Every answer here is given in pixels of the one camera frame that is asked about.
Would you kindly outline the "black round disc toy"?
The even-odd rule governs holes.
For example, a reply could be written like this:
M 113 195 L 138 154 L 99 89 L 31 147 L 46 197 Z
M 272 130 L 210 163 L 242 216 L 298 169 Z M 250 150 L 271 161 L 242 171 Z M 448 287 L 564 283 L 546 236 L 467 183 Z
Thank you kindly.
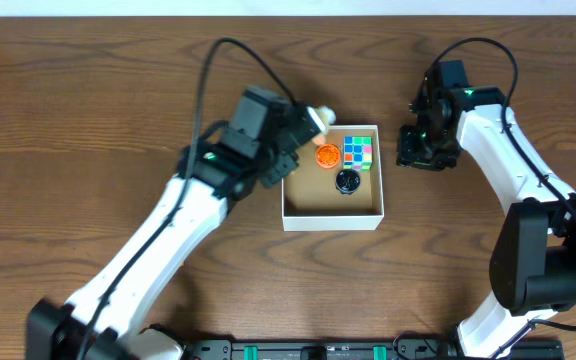
M 355 193 L 360 185 L 360 174 L 354 169 L 342 169 L 335 177 L 335 187 L 342 195 Z

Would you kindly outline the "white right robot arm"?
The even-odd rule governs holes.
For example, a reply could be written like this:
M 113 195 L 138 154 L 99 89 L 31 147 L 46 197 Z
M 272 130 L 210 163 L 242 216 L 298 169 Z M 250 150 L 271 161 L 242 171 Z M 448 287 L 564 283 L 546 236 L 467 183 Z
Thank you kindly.
M 467 152 L 496 194 L 505 220 L 489 262 L 491 292 L 456 329 L 444 356 L 500 359 L 542 325 L 576 332 L 553 316 L 576 305 L 576 191 L 555 175 L 495 87 L 457 81 L 423 86 L 402 127 L 397 163 L 452 168 Z

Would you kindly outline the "orange round disc toy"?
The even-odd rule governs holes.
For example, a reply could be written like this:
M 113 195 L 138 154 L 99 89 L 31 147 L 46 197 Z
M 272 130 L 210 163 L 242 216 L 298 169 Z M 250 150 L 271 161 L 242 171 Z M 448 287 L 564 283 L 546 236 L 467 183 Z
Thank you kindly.
M 332 169 L 336 167 L 341 159 L 341 152 L 334 144 L 323 144 L 316 149 L 315 160 L 319 167 Z

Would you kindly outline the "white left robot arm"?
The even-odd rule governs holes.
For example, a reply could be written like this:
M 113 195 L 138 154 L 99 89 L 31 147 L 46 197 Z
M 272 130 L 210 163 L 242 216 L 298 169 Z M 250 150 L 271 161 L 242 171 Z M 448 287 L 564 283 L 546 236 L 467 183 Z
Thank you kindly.
M 322 140 L 333 110 L 241 105 L 231 120 L 197 129 L 177 174 L 114 258 L 61 307 L 39 301 L 26 320 L 27 359 L 181 359 L 186 347 L 142 323 L 187 257 L 257 182 L 270 187 Z

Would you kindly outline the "yellow plush duck toy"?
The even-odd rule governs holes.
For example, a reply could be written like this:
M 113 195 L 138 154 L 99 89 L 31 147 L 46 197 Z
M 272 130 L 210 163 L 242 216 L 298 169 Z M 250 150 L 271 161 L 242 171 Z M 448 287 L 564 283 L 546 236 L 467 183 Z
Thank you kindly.
M 312 138 L 312 142 L 317 146 L 324 145 L 330 127 L 336 122 L 336 114 L 327 106 L 317 108 L 309 107 L 308 111 L 320 130 L 320 132 Z

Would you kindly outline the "colourful puzzle cube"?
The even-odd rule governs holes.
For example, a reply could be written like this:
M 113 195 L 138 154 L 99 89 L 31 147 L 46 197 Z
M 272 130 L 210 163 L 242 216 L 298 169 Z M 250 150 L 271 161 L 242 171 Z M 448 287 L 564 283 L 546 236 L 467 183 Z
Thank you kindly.
M 373 164 L 373 143 L 370 136 L 345 136 L 343 169 L 368 172 Z

